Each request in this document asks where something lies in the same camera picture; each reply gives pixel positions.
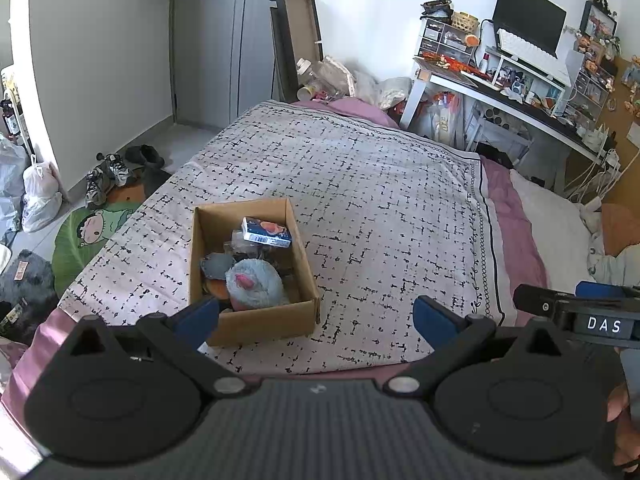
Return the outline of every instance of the bed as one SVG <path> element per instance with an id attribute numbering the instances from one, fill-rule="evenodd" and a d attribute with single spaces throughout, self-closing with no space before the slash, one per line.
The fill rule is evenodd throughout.
<path id="1" fill-rule="evenodd" d="M 571 291 L 589 279 L 578 210 L 517 173 L 360 118 L 266 102 L 175 173 L 72 283 L 18 363 L 7 410 L 22 423 L 26 394 L 75 320 L 132 324 L 187 305 L 195 205 L 268 196 L 292 199 L 321 322 L 308 337 L 201 348 L 241 374 L 402 365 L 431 351 L 412 327 L 421 294 L 513 325 L 519 283 Z"/>

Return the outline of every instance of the pink bedsheet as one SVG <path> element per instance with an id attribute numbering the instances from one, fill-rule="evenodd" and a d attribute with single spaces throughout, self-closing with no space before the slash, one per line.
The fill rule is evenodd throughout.
<path id="1" fill-rule="evenodd" d="M 342 99 L 338 99 L 337 101 L 333 101 L 328 104 L 321 103 L 319 101 L 299 101 L 294 104 L 305 108 L 314 108 L 316 110 L 333 112 L 334 114 L 345 117 L 366 119 L 367 121 L 379 124 L 380 126 L 386 126 L 387 128 L 394 128 L 396 130 L 400 129 L 396 122 L 380 108 L 376 108 L 364 101 L 360 101 L 360 99 L 356 99 L 355 97 L 343 97 Z"/>
<path id="2" fill-rule="evenodd" d="M 521 283 L 546 287 L 545 267 L 533 241 L 531 224 L 524 214 L 520 197 L 511 183 L 509 170 L 485 158 L 482 159 L 482 163 L 488 177 L 489 199 L 494 201 L 498 224 L 502 232 L 504 261 L 510 278 L 511 293 L 513 294 L 515 288 Z M 529 319 L 527 314 L 522 314 L 518 313 L 516 323 L 518 325 L 525 324 Z M 1 402 L 22 428 L 25 427 L 24 401 L 26 397 L 40 373 L 66 339 L 66 336 L 73 330 L 75 324 L 75 321 L 62 309 L 54 310 L 46 322 L 40 325 L 31 347 L 16 365 Z M 310 380 L 320 377 L 323 380 L 360 378 L 373 379 L 382 384 L 407 366 L 408 364 L 397 364 L 342 372 L 324 372 L 309 374 L 303 378 Z"/>
<path id="3" fill-rule="evenodd" d="M 546 269 L 533 240 L 531 222 L 524 214 L 522 201 L 511 183 L 509 170 L 487 158 L 482 158 L 486 171 L 489 198 L 494 201 L 495 212 L 502 233 L 504 266 L 509 274 L 510 292 L 518 285 L 547 287 Z M 516 326 L 524 326 L 531 314 L 518 311 Z"/>

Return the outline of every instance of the wall outlet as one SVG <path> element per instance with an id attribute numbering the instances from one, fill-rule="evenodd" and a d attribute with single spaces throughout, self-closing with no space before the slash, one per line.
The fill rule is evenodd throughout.
<path id="1" fill-rule="evenodd" d="M 635 121 L 631 124 L 626 138 L 640 150 L 640 126 Z"/>

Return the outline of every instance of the basket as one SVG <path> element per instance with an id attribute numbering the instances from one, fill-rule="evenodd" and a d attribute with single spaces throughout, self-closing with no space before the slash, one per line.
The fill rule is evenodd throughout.
<path id="1" fill-rule="evenodd" d="M 467 14 L 466 12 L 454 12 L 451 18 L 451 25 L 469 34 L 475 32 L 479 24 L 480 21 L 478 21 L 475 16 Z"/>

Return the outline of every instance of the green rug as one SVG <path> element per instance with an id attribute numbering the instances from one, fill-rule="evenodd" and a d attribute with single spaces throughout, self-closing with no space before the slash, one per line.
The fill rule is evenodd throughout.
<path id="1" fill-rule="evenodd" d="M 117 202 L 96 211 L 81 207 L 68 216 L 56 236 L 51 259 L 59 297 L 139 206 Z"/>

